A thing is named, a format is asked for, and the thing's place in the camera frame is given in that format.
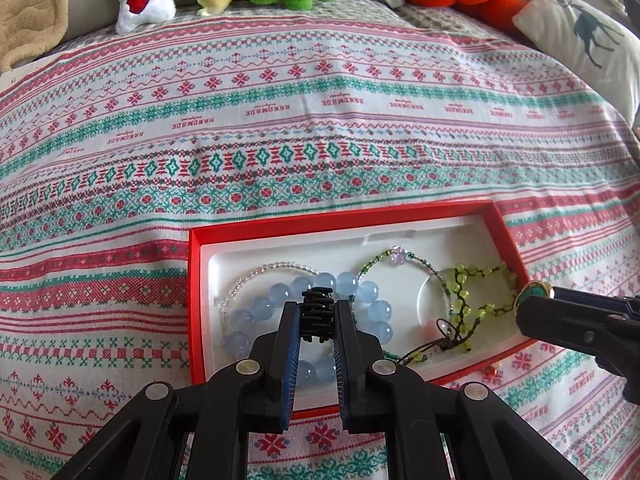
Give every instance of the bed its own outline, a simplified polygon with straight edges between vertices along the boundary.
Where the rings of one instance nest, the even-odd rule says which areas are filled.
[[[532,278],[640,290],[628,126],[559,63],[453,10],[187,9],[25,72],[0,88],[0,479],[49,478],[143,385],[190,384],[193,226],[488,198]],[[592,358],[535,343],[467,379],[588,478],[640,478],[639,410]],[[328,415],[252,436],[249,477],[385,465],[381,436]]]

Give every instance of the deer print pillow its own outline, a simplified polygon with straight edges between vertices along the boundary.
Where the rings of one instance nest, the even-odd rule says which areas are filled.
[[[640,105],[640,40],[582,0],[532,0],[514,25],[633,124]]]

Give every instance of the silver screw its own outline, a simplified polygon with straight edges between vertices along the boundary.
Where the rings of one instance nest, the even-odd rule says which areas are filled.
[[[484,400],[489,395],[489,390],[484,384],[471,383],[465,386],[465,395],[472,400]]]
[[[166,386],[166,384],[153,383],[146,388],[145,395],[147,399],[151,400],[164,399],[167,395],[169,395],[169,388]]]
[[[378,375],[391,375],[396,371],[396,364],[389,359],[378,359],[371,368]]]
[[[236,365],[236,372],[242,375],[253,375],[260,369],[260,363],[253,359],[243,359]]]

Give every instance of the striped fabric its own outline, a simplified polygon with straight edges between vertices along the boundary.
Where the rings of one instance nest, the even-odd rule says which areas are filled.
[[[638,291],[638,143],[603,99],[503,38],[350,5],[98,41],[1,91],[0,479],[50,477],[144,384],[189,383],[192,226],[490,198],[531,276]],[[589,478],[640,476],[638,409],[591,358],[537,343],[471,378]],[[250,461],[386,475],[382,438],[333,416],[253,435]]]

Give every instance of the deer print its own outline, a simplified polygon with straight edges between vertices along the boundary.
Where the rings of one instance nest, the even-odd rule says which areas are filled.
[[[607,36],[616,45],[619,45],[620,42],[614,40],[612,35],[609,33],[609,31],[615,32],[622,38],[624,38],[625,35],[622,34],[622,32],[616,30],[615,28],[609,27],[609,25],[602,23],[596,16],[591,14],[587,9],[584,8],[584,6],[580,4],[569,2],[567,0],[556,0],[556,3],[561,7],[565,7],[565,8],[570,7],[580,12],[580,16],[578,16],[578,19],[575,20],[574,34],[578,36],[578,38],[580,38],[584,43],[584,51],[589,57],[589,60],[596,67],[602,68],[602,65],[596,63],[595,60],[593,59],[593,56],[591,55],[591,43],[593,43],[593,45],[598,48],[607,50],[608,52],[613,52],[615,48],[611,48],[610,46],[604,46],[598,43],[598,40],[596,40],[594,35],[596,31],[601,30],[604,33],[604,35]]]

